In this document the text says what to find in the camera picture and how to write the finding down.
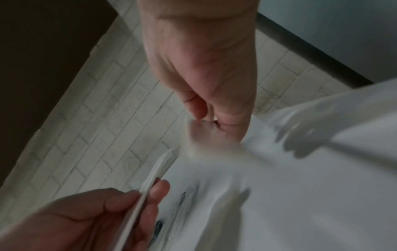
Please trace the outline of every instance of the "skin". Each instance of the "skin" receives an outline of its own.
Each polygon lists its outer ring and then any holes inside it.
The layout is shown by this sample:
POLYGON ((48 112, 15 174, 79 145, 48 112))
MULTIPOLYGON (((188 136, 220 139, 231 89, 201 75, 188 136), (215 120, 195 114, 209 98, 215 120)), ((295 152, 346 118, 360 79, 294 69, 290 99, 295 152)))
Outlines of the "skin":
POLYGON ((138 0, 149 64, 198 120, 240 141, 256 96, 257 0, 138 0))
MULTIPOLYGON (((158 204, 170 185, 157 181, 133 228, 126 250, 144 251, 153 236, 158 204)), ((0 236, 0 250, 107 251, 139 192, 99 189, 59 199, 39 209, 0 236)))

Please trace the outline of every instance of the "gray wall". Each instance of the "gray wall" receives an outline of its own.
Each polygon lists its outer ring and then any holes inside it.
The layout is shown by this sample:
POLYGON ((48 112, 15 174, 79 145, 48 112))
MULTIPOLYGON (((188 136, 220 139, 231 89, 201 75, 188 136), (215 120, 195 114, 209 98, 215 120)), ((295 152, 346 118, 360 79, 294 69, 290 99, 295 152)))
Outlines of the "gray wall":
POLYGON ((397 77, 396 0, 261 0, 259 12, 373 82, 397 77))

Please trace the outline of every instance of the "brick-patterned floor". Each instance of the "brick-patterned floor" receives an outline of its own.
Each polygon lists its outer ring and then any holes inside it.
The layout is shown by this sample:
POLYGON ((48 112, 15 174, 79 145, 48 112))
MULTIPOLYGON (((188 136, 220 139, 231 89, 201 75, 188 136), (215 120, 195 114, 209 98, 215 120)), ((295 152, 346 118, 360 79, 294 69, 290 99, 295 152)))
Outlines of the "brick-patterned floor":
MULTIPOLYGON (((186 111, 148 67, 136 3, 110 2, 120 17, 0 190, 0 229, 56 198, 103 187, 136 189, 161 153, 179 147, 186 111)), ((259 31, 256 49, 259 117, 349 90, 259 31)))

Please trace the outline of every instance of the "person's right hand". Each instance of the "person's right hand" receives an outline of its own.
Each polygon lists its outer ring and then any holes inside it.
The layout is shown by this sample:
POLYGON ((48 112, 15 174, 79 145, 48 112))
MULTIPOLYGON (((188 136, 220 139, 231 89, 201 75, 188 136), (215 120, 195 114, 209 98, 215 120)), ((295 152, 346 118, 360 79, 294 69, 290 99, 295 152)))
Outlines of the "person's right hand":
POLYGON ((152 70, 198 120, 213 106, 220 128, 247 132, 256 96, 258 0, 138 0, 152 70))

